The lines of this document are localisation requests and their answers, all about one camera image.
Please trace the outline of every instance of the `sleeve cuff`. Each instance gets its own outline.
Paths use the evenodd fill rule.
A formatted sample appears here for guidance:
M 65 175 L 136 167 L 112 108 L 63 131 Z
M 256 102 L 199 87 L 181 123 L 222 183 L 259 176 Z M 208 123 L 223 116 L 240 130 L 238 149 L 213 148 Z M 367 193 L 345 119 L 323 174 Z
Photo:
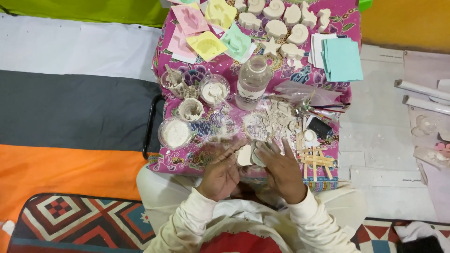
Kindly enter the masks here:
M 296 223 L 304 223 L 316 215 L 320 204 L 317 202 L 312 192 L 308 189 L 306 191 L 306 197 L 302 202 L 295 205 L 288 204 L 287 207 L 291 210 L 292 221 Z
M 192 187 L 192 192 L 189 194 L 188 199 L 183 203 L 183 209 L 192 215 L 201 217 L 204 219 L 212 219 L 212 213 L 218 202 L 208 199 L 201 195 L 197 189 Z

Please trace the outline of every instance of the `blue paper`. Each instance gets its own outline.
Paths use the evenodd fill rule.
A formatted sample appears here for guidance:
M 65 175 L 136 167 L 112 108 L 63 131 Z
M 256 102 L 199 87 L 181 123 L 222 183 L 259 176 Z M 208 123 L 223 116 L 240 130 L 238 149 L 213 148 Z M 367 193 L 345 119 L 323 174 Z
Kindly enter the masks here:
M 347 82 L 363 79 L 358 42 L 351 38 L 323 40 L 327 81 Z

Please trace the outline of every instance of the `plastic bottle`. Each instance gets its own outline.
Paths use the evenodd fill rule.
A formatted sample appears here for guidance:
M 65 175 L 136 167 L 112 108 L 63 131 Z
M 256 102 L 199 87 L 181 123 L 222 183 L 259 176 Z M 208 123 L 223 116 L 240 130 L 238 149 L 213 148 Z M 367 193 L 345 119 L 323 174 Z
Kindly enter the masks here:
M 239 70 L 236 105 L 244 111 L 255 109 L 271 78 L 265 57 L 251 57 Z

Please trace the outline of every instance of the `hand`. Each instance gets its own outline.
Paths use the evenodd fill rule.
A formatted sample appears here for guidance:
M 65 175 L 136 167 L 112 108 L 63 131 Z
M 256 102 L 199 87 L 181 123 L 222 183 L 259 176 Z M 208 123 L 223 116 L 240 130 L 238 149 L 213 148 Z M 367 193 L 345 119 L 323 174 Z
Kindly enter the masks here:
M 197 187 L 201 195 L 219 201 L 231 194 L 241 180 L 236 166 L 235 152 L 247 142 L 246 138 L 239 140 L 206 166 L 203 180 Z
M 272 139 L 270 148 L 263 142 L 256 143 L 255 154 L 267 166 L 267 184 L 288 204 L 298 204 L 306 197 L 306 185 L 302 171 L 289 147 L 288 140 L 282 139 L 284 155 Z

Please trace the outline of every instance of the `orange wall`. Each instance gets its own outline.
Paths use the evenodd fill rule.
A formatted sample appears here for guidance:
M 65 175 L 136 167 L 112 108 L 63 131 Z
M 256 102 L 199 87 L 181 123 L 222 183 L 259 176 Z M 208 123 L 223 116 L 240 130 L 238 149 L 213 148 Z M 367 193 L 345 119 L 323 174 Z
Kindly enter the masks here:
M 450 0 L 373 0 L 361 32 L 367 44 L 450 53 Z

